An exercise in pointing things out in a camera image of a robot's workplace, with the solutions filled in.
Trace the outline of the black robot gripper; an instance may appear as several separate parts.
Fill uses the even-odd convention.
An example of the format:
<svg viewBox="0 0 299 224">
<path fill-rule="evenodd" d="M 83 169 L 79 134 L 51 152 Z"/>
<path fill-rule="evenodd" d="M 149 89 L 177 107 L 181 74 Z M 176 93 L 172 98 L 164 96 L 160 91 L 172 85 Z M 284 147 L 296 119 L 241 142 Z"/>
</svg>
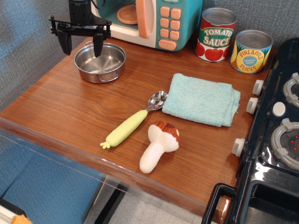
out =
<svg viewBox="0 0 299 224">
<path fill-rule="evenodd" d="M 111 37 L 111 21 L 102 19 L 92 13 L 92 6 L 102 9 L 94 0 L 68 1 L 69 13 L 49 16 L 51 32 L 58 37 L 60 46 L 66 55 L 72 51 L 71 36 L 93 36 L 94 55 L 99 57 L 102 52 L 103 39 Z"/>
</svg>

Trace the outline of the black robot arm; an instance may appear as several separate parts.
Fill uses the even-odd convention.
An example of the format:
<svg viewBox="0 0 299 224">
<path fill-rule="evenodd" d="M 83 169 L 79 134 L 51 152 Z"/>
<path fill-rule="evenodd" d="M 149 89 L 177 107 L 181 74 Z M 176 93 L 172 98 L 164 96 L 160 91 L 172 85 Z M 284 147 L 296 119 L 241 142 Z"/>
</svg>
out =
<svg viewBox="0 0 299 224">
<path fill-rule="evenodd" d="M 72 51 L 71 37 L 86 36 L 93 38 L 94 55 L 102 53 L 103 42 L 111 37 L 112 22 L 92 13 L 92 6 L 100 9 L 93 0 L 70 0 L 69 13 L 51 15 L 51 32 L 58 37 L 60 46 L 66 55 Z"/>
</svg>

